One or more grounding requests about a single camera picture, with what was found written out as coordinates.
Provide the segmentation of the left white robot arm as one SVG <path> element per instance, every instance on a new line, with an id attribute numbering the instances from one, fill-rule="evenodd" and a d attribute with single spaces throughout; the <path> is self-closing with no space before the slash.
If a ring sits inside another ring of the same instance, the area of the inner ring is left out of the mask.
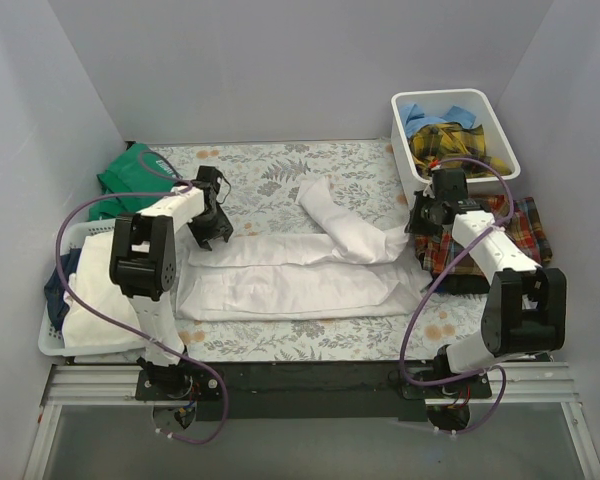
<path id="1" fill-rule="evenodd" d="M 168 398 L 185 398 L 195 385 L 181 356 L 170 290 L 176 277 L 176 233 L 190 231 L 198 247 L 227 242 L 233 226 L 217 199 L 224 175 L 202 166 L 194 180 L 179 183 L 170 196 L 137 213 L 119 215 L 114 224 L 109 275 L 136 313 L 146 341 L 139 360 L 149 384 Z"/>

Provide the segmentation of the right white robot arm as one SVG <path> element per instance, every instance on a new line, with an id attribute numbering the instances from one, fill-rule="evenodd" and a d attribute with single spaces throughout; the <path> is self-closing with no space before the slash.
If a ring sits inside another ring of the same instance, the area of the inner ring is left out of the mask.
<path id="1" fill-rule="evenodd" d="M 544 268 L 506 235 L 508 217 L 496 219 L 471 198 L 460 168 L 435 166 L 429 187 L 415 194 L 407 225 L 410 233 L 448 229 L 489 283 L 489 293 L 474 334 L 442 347 L 431 367 L 404 379 L 455 397 L 500 362 L 561 349 L 566 337 L 567 279 L 558 268 Z"/>

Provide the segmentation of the white long sleeve shirt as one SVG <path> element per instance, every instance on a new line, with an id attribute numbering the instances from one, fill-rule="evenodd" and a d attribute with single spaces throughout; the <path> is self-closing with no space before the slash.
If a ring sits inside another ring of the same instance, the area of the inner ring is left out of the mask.
<path id="1" fill-rule="evenodd" d="M 431 276 L 404 226 L 381 230 L 337 205 L 326 177 L 296 197 L 319 233 L 235 237 L 193 248 L 176 308 L 188 320 L 286 321 L 412 312 Z"/>

